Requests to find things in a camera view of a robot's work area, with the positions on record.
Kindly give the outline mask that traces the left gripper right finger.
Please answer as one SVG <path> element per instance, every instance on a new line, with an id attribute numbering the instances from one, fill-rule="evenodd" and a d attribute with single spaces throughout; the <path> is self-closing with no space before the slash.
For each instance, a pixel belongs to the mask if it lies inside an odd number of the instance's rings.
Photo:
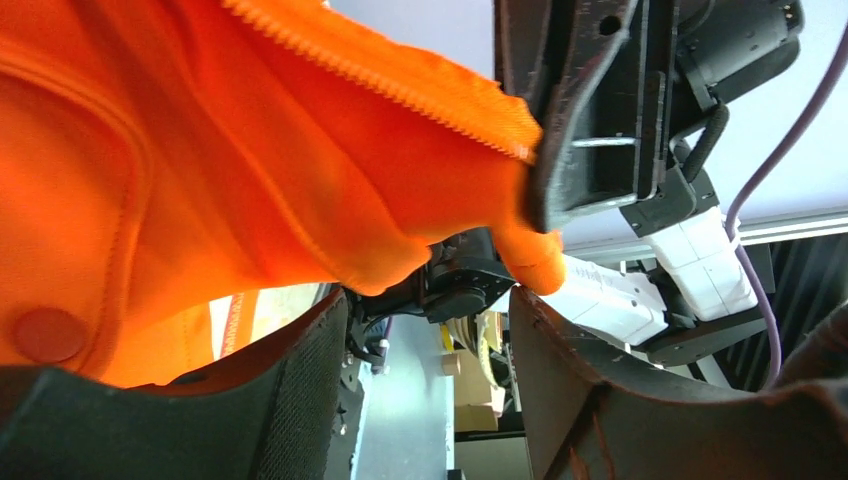
<path id="1" fill-rule="evenodd" d="M 660 370 L 510 293 L 514 365 L 538 479 L 843 479 L 847 383 L 757 393 Z"/>

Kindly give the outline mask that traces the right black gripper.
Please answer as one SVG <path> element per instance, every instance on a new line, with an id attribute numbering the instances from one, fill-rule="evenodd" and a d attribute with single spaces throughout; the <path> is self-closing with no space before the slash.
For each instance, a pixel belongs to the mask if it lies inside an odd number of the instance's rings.
<path id="1" fill-rule="evenodd" d="M 803 26 L 797 1 L 496 2 L 496 79 L 543 130 L 529 224 L 616 209 L 664 229 L 716 206 L 728 104 L 788 69 Z"/>

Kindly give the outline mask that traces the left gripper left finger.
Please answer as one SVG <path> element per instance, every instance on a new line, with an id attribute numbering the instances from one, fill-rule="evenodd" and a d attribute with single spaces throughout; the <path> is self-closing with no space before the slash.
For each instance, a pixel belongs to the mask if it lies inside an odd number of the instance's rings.
<path id="1" fill-rule="evenodd" d="M 5 479 L 319 479 L 348 302 L 164 386 L 119 389 L 56 367 L 1 371 Z"/>

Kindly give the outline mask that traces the orange zip-up jacket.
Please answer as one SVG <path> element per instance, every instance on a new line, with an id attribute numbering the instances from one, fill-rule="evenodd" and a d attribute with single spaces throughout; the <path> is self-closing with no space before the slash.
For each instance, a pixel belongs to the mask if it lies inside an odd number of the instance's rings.
<path id="1" fill-rule="evenodd" d="M 211 301 L 375 296 L 475 227 L 552 294 L 562 242 L 523 208 L 540 136 L 320 1 L 5 1 L 1 361 L 166 383 L 212 361 Z"/>

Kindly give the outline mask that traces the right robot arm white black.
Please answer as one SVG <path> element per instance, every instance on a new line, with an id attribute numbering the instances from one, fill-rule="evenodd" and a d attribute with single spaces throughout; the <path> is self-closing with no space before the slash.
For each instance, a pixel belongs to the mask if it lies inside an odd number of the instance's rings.
<path id="1" fill-rule="evenodd" d="M 527 193 L 532 225 L 616 209 L 658 261 L 634 274 L 574 263 L 553 296 L 572 322 L 664 366 L 764 333 L 767 381 L 787 371 L 738 216 L 821 110 L 846 45 L 727 212 L 705 164 L 729 103 L 791 66 L 803 27 L 798 1 L 494 3 L 495 78 L 544 130 Z"/>

